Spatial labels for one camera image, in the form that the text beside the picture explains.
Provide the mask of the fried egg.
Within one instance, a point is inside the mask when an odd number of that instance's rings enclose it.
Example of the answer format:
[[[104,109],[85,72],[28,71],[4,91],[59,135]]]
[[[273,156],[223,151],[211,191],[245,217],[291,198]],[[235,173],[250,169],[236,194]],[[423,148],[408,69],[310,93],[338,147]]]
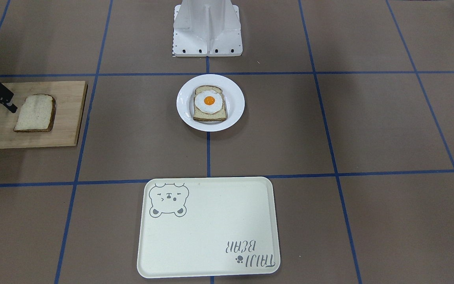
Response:
[[[203,113],[215,114],[223,108],[222,95],[214,90],[199,92],[195,95],[194,105]]]

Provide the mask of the white bread slice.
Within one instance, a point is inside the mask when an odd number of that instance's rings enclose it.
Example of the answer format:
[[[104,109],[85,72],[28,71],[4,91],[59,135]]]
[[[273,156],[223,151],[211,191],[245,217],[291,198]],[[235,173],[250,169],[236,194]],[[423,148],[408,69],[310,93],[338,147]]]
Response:
[[[17,133],[51,132],[56,114],[56,99],[47,94],[28,96],[13,129]]]

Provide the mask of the wooden cutting board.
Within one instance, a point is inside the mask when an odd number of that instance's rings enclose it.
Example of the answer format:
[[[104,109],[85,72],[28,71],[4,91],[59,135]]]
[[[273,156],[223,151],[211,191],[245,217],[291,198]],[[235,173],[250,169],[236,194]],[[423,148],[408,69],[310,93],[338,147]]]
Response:
[[[36,147],[72,147],[77,144],[86,99],[86,81],[13,82],[5,86],[14,93],[13,103],[22,107],[30,95],[54,97],[56,113],[49,132],[17,133],[19,113],[0,105],[0,149]]]

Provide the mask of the bread slice under egg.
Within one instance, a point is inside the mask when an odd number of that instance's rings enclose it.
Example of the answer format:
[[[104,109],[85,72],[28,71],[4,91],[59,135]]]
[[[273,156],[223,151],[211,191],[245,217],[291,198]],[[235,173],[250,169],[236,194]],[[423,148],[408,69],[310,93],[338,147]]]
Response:
[[[201,121],[201,122],[222,122],[227,120],[227,106],[225,102],[225,96],[222,92],[222,89],[216,87],[216,86],[199,86],[195,88],[195,93],[194,93],[194,98],[195,95],[198,94],[199,92],[206,91],[206,90],[214,90],[216,92],[219,92],[222,95],[223,99],[223,108],[219,112],[215,114],[206,114],[201,111],[199,111],[195,105],[194,105],[194,114],[193,114],[193,119],[195,121]]]

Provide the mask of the white round plate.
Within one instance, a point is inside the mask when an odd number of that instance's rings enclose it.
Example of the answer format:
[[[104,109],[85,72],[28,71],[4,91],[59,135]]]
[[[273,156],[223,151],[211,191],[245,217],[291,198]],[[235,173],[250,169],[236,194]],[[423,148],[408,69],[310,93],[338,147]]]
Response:
[[[225,121],[200,122],[193,120],[195,89],[200,86],[215,86],[222,90],[227,110]],[[181,119],[192,128],[205,132],[223,131],[233,126],[241,119],[245,106],[245,97],[241,88],[231,79],[216,74],[205,74],[190,79],[178,92],[176,101]]]

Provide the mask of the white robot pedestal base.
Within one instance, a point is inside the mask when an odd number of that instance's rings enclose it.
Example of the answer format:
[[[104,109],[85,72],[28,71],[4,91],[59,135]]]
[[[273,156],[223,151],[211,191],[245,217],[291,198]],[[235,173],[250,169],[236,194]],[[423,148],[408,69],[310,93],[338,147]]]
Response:
[[[173,56],[242,55],[240,10],[230,0],[184,0],[173,16]]]

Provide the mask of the cream bear serving tray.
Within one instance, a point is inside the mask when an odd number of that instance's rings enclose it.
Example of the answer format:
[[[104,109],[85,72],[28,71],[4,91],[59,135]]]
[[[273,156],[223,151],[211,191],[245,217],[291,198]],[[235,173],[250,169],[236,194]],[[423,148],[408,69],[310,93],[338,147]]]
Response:
[[[269,179],[167,178],[146,183],[137,255],[142,277],[272,274],[280,264]]]

